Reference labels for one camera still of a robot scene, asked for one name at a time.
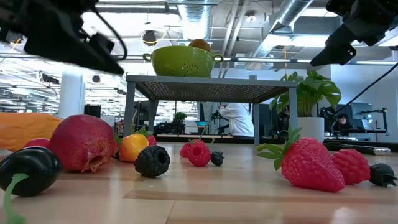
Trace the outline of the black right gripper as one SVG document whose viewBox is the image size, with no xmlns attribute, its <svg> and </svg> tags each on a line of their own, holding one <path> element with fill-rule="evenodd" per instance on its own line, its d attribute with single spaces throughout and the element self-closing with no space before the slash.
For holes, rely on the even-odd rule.
<svg viewBox="0 0 398 224">
<path fill-rule="evenodd" d="M 313 67 L 344 65 L 356 56 L 352 42 L 373 46 L 397 26 L 397 0 L 329 0 L 326 10 L 341 16 L 342 25 L 310 61 Z"/>
</svg>

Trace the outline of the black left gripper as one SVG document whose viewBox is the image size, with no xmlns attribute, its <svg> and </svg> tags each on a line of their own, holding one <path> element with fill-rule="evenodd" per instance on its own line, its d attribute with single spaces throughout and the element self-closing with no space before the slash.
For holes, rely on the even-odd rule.
<svg viewBox="0 0 398 224">
<path fill-rule="evenodd" d="M 89 41 L 72 36 L 80 35 L 83 13 L 94 9 L 97 3 L 98 0 L 1 0 L 1 38 L 6 39 L 10 32 L 24 35 L 29 37 L 24 47 L 28 54 L 122 75 L 123 68 L 111 55 L 114 42 L 100 33 Z M 62 32 L 45 38 L 39 34 L 41 25 Z"/>
</svg>

